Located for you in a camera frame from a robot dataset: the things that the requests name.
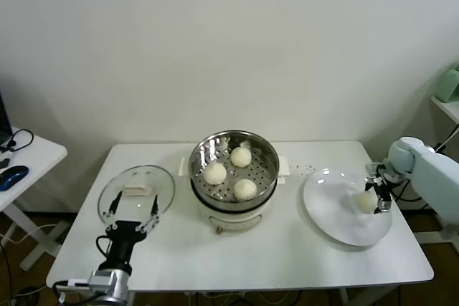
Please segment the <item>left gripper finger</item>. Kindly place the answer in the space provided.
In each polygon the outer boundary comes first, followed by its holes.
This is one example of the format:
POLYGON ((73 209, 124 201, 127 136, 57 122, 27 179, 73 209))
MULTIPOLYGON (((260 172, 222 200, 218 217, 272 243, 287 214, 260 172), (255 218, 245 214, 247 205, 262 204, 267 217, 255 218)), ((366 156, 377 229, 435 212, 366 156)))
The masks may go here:
POLYGON ((159 223, 158 214, 158 196, 155 195, 151 210, 148 213, 146 220, 143 220, 138 226, 139 231, 152 231, 159 223))
POLYGON ((116 211, 118 209, 122 195, 123 195, 123 192, 119 191, 116 197, 111 201, 108 210, 102 212, 101 219, 103 220, 103 223, 105 224, 106 230, 116 229, 117 227, 115 215, 116 215, 116 211))

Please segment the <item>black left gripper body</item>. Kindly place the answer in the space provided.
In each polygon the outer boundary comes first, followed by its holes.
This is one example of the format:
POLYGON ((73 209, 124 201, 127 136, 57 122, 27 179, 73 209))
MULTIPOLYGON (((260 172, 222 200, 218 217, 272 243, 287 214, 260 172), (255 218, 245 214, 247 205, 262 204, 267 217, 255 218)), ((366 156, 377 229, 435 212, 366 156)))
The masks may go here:
POLYGON ((134 246, 143 241, 147 233, 138 221, 116 221, 116 228, 105 230, 111 241, 104 267, 130 267, 134 246))

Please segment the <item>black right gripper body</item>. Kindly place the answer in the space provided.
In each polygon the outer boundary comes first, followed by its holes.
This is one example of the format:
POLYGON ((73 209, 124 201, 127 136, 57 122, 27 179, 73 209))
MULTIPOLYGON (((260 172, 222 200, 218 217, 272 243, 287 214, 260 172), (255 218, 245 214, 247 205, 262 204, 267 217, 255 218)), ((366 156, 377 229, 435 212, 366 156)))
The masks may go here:
POLYGON ((372 188, 375 191, 393 191, 400 186, 400 179, 387 173, 384 164, 372 165, 372 188))

